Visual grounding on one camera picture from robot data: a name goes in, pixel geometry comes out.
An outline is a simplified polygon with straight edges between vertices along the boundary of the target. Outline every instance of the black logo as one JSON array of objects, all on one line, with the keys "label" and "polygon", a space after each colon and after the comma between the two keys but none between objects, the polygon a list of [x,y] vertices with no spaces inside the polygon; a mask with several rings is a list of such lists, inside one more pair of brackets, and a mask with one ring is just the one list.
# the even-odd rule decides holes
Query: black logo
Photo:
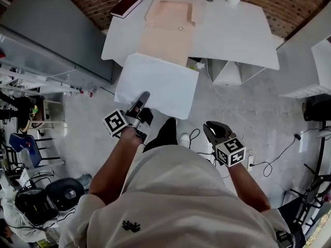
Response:
[{"label": "black logo", "polygon": [[240,141],[238,141],[237,138],[233,138],[225,143],[223,143],[224,146],[226,147],[226,149],[228,149],[228,151],[230,153],[237,151],[241,148],[243,148],[244,146],[240,143]]},{"label": "black logo", "polygon": [[116,132],[116,130],[120,129],[125,125],[123,121],[122,115],[118,111],[114,111],[111,115],[104,119],[110,128],[111,132]]},{"label": "black logo", "polygon": [[228,156],[217,148],[217,158],[223,163],[228,164]]},{"label": "black logo", "polygon": [[231,155],[231,165],[241,162],[244,159],[245,149]]},{"label": "black logo", "polygon": [[140,224],[137,224],[136,222],[132,224],[130,221],[123,221],[122,228],[124,230],[132,230],[132,232],[136,233],[137,231],[140,231]]}]

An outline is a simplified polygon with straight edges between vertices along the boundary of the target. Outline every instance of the white table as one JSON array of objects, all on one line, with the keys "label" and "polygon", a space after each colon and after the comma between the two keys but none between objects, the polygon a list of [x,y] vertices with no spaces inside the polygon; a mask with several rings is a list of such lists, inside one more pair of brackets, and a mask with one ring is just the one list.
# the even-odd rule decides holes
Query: white table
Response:
[{"label": "white table", "polygon": [[[261,7],[244,2],[232,7],[226,0],[194,1],[203,2],[205,7],[203,23],[195,28],[190,57],[259,67],[250,68],[247,78],[264,68],[279,69],[274,39]],[[152,2],[143,0],[125,19],[113,17],[102,51],[103,60],[113,59],[123,66],[127,56],[138,50],[145,15]]]}]

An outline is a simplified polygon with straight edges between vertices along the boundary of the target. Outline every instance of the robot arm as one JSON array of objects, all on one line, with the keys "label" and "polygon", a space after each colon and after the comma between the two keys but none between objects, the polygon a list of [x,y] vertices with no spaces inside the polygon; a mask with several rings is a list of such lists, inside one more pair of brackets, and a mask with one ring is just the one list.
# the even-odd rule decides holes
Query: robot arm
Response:
[{"label": "robot arm", "polygon": [[228,125],[207,121],[203,125],[203,131],[213,145],[213,156],[220,165],[230,167],[245,159],[246,147]]},{"label": "robot arm", "polygon": [[149,96],[149,92],[144,92],[127,112],[124,113],[116,109],[105,117],[103,124],[109,133],[112,136],[117,136],[125,127],[133,127],[136,129],[136,135],[143,142],[147,140],[151,133],[151,123],[153,120],[150,109],[145,108]]}]

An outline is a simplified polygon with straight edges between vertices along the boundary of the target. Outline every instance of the hand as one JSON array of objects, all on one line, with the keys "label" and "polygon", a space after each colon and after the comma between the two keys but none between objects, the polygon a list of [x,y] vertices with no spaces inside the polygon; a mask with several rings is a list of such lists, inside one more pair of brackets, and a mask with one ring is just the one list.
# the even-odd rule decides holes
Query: hand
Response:
[{"label": "hand", "polygon": [[4,234],[6,238],[11,238],[14,233],[11,231],[9,226],[6,226],[6,228],[4,229]]},{"label": "hand", "polygon": [[121,132],[119,142],[123,143],[125,146],[134,147],[138,147],[143,143],[142,139],[136,135],[136,129],[134,127],[126,127]]}]

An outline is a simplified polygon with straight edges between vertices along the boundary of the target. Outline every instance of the red book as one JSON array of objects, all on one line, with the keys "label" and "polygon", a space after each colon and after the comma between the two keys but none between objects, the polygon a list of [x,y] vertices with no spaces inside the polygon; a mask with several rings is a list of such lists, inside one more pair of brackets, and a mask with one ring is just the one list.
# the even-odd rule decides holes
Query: red book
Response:
[{"label": "red book", "polygon": [[110,14],[119,18],[125,18],[142,0],[121,0],[113,7]]}]

